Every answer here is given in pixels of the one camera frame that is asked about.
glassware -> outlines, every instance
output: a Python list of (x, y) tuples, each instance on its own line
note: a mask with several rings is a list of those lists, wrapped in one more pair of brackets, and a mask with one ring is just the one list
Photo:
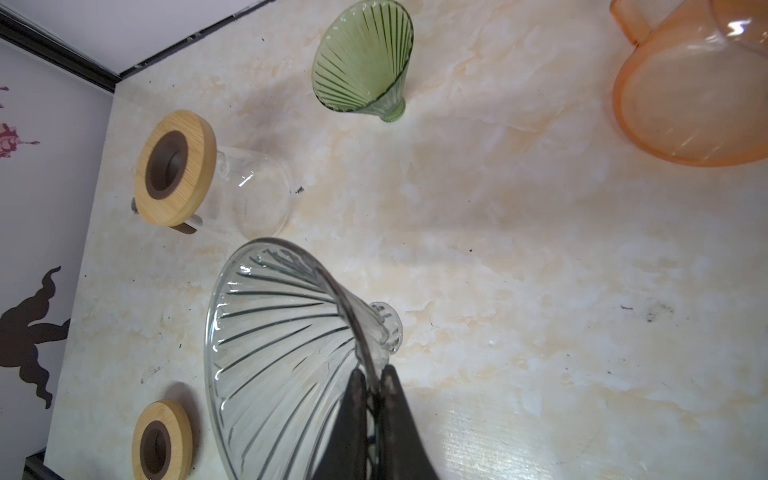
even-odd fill
[(413, 49), (413, 23), (398, 2), (365, 0), (328, 27), (315, 54), (312, 88), (334, 111), (378, 115), (395, 121)]
[(365, 304), (297, 245), (262, 238), (221, 270), (210, 300), (205, 375), (230, 478), (311, 478), (360, 368), (373, 392), (402, 324)]
[(646, 2), (613, 0), (637, 48), (613, 91), (621, 130), (679, 164), (720, 167), (768, 157), (768, 2), (685, 0), (656, 28)]
[(149, 223), (238, 243), (279, 232), (293, 208), (280, 161), (217, 147), (213, 129), (190, 111), (176, 111), (156, 126), (139, 157), (134, 194)]

green glass rim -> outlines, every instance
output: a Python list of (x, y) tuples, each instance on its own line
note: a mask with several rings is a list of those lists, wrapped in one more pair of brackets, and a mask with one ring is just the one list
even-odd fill
[[(339, 16), (336, 17), (336, 19), (333, 21), (333, 23), (331, 23), (331, 25), (325, 30), (325, 32), (323, 33), (323, 39), (325, 39), (325, 37), (328, 36), (328, 34), (331, 31), (331, 29), (333, 28), (333, 26), (336, 25), (336, 23), (339, 21), (340, 18), (342, 18), (342, 16), (344, 14), (346, 14), (347, 12), (349, 12), (350, 10), (355, 8), (357, 5), (360, 5), (361, 3), (367, 3), (367, 2), (370, 2), (370, 0), (361, 0), (360, 2), (357, 2), (354, 5), (350, 5), (343, 12), (341, 12), (339, 14)], [(356, 111), (365, 110), (366, 108), (368, 108), (371, 105), (375, 104), (377, 101), (381, 100), (382, 97), (384, 95), (386, 95), (387, 92), (392, 90), (392, 87), (394, 87), (397, 84), (397, 82), (400, 81), (400, 78), (404, 74), (406, 74), (406, 72), (408, 71), (408, 65), (411, 63), (411, 53), (413, 52), (413, 42), (415, 41), (415, 36), (413, 34), (413, 20), (411, 20), (411, 14), (408, 13), (408, 10), (406, 10), (406, 7), (402, 6), (402, 4), (400, 2), (397, 2), (396, 0), (386, 0), (386, 2), (387, 3), (394, 3), (394, 4), (398, 5), (400, 8), (402, 8), (402, 11), (406, 14), (406, 17), (408, 19), (408, 23), (411, 26), (411, 46), (408, 49), (408, 58), (406, 59), (405, 64), (403, 64), (402, 70), (400, 71), (400, 73), (397, 74), (397, 77), (395, 77), (395, 80), (391, 84), (389, 84), (389, 86), (387, 88), (384, 89), (384, 91), (381, 93), (381, 95), (376, 97), (376, 99), (371, 100), (367, 104), (363, 105), (362, 107), (354, 108), (352, 110), (337, 110), (334, 107), (329, 107), (328, 105), (326, 105), (326, 103), (323, 100), (320, 99), (320, 97), (317, 96), (317, 92), (315, 91), (315, 88), (313, 86), (312, 92), (315, 94), (315, 98), (317, 98), (317, 101), (319, 101), (320, 104), (323, 107), (328, 108), (329, 110), (337, 111), (339, 113), (344, 113), (344, 114), (354, 113)], [(315, 52), (315, 57), (312, 60), (312, 66), (313, 66), (312, 75), (315, 74), (314, 66), (315, 66), (315, 64), (317, 62), (317, 55), (320, 55), (320, 46), (323, 44), (323, 39), (320, 40), (320, 45), (317, 45), (317, 51)]]

beige marble countertop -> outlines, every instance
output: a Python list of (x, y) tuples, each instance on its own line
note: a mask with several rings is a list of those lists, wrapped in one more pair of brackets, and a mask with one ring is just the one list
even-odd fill
[(443, 480), (768, 478), (768, 162), (681, 167), (618, 132), (607, 0), (402, 3), (394, 124), (313, 96), (349, 0), (277, 0), (118, 85), (46, 463), (132, 478), (137, 417), (172, 396), (191, 478), (225, 478), (202, 349), (237, 245), (128, 207), (144, 140), (187, 108), (285, 159), (304, 191), (280, 236), (400, 312), (392, 363)]

ribbed green glass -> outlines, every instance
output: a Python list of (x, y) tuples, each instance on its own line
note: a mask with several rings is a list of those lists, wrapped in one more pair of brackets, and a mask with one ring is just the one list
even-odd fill
[(365, 0), (328, 27), (312, 66), (312, 88), (334, 111), (395, 121), (406, 109), (402, 88), (413, 49), (413, 23), (393, 0)]

orange transparent container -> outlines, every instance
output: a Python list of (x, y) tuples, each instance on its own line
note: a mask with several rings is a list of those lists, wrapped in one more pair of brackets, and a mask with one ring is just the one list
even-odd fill
[(768, 157), (768, 0), (684, 0), (655, 27), (651, 1), (611, 3), (637, 46), (614, 84), (621, 130), (679, 164)]

